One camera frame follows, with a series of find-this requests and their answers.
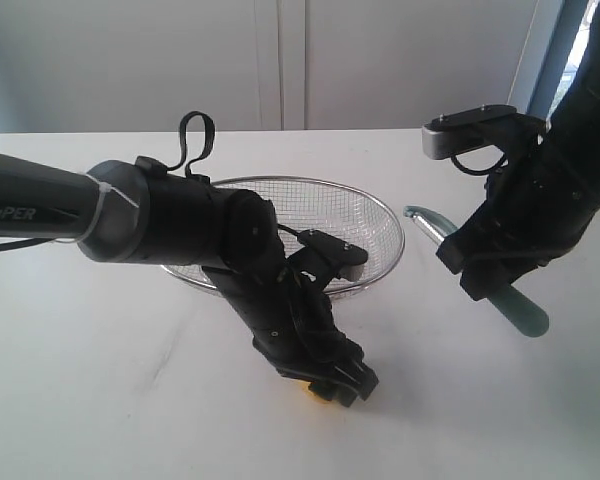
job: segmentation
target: wire mesh basket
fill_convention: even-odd
[[[334,279],[325,289],[333,299],[358,293],[386,276],[404,250],[404,231],[391,209],[361,190],[323,180],[301,177],[243,177],[222,180],[218,188],[253,190],[271,200],[278,223],[292,229],[321,230],[369,252],[369,260],[356,282]],[[296,238],[279,231],[287,256],[302,248]],[[164,269],[190,285],[219,295],[197,265],[164,265]]]

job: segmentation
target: mesh strainer rim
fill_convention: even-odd
[[[364,190],[360,190],[359,188],[350,187],[348,185],[342,185],[342,184],[336,183],[336,182],[331,182],[329,180],[320,180],[317,178],[285,176],[285,175],[257,175],[257,176],[251,176],[251,177],[234,177],[234,178],[227,178],[224,180],[218,180],[217,182],[212,182],[211,185],[213,185],[214,187],[222,187],[223,185],[227,185],[227,184],[259,182],[259,181],[289,181],[289,182],[297,182],[297,183],[313,183],[316,185],[325,185],[328,187],[334,187],[334,188],[338,188],[341,190],[347,190],[347,191],[355,193],[357,195],[361,195],[361,196],[367,198],[368,200],[371,200],[372,202],[374,202],[391,218],[392,222],[397,227],[397,230],[399,232],[399,237],[400,237],[400,246],[398,247],[398,250],[396,251],[394,258],[391,260],[390,264],[384,270],[382,270],[380,273],[375,274],[371,278],[368,278],[364,281],[354,282],[351,285],[347,285],[345,287],[342,287],[342,286],[327,287],[324,291],[327,295],[339,297],[339,296],[343,296],[343,295],[349,295],[349,294],[361,292],[362,290],[367,289],[369,286],[373,285],[374,283],[382,280],[384,277],[389,275],[389,273],[391,273],[391,271],[393,271],[393,269],[396,268],[396,266],[400,262],[400,259],[402,258],[402,255],[404,253],[404,248],[405,248],[404,229],[400,225],[400,220],[398,219],[398,216],[393,212],[393,210],[391,210],[391,208],[389,208],[389,206],[386,203],[384,203],[382,200],[375,197],[374,195],[371,195],[370,193],[365,192]],[[200,280],[194,280],[194,279],[188,277],[187,275],[185,275],[181,272],[178,272],[172,268],[172,267],[178,267],[178,266],[180,266],[180,265],[177,265],[177,266],[176,265],[174,265],[174,266],[162,265],[162,268],[169,275],[172,275],[175,278],[182,280],[185,283],[188,283],[188,284],[190,284],[196,288],[199,288],[201,290],[205,290],[209,293],[218,294],[218,289],[215,287],[215,285],[208,284],[208,283],[202,282]]]

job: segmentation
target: white cable tie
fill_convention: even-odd
[[[85,240],[89,235],[91,235],[93,233],[93,230],[95,230],[96,225],[98,224],[98,220],[100,220],[100,215],[102,214],[102,209],[104,207],[105,197],[107,196],[107,193],[111,191],[120,195],[120,197],[123,198],[133,208],[140,208],[140,206],[136,202],[134,202],[126,193],[124,193],[119,188],[114,187],[110,183],[98,180],[97,178],[89,175],[88,173],[83,173],[82,175],[84,175],[85,177],[92,180],[98,185],[98,202],[96,203],[96,209],[93,212],[93,217],[91,218],[89,226],[82,235],[71,240],[55,240],[56,243],[78,243]]]

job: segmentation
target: white table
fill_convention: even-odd
[[[85,171],[179,150],[173,133],[107,133],[0,135],[0,152]],[[220,133],[199,166],[329,179],[458,224],[484,194],[416,130]],[[159,267],[0,254],[0,479],[600,479],[600,215],[518,282],[552,317],[535,340],[402,223],[396,270],[335,306],[380,377],[350,409],[280,378],[228,304]]]

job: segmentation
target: metal strainer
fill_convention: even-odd
[[[243,177],[213,183],[218,188],[253,190],[271,200],[278,222],[302,231],[314,228],[364,248],[369,260],[360,279],[334,279],[325,289],[333,300],[358,293],[387,275],[404,250],[404,231],[387,205],[361,190],[337,183],[301,177]],[[279,231],[287,256],[302,245]],[[209,293],[219,295],[197,265],[164,265],[173,276]]]

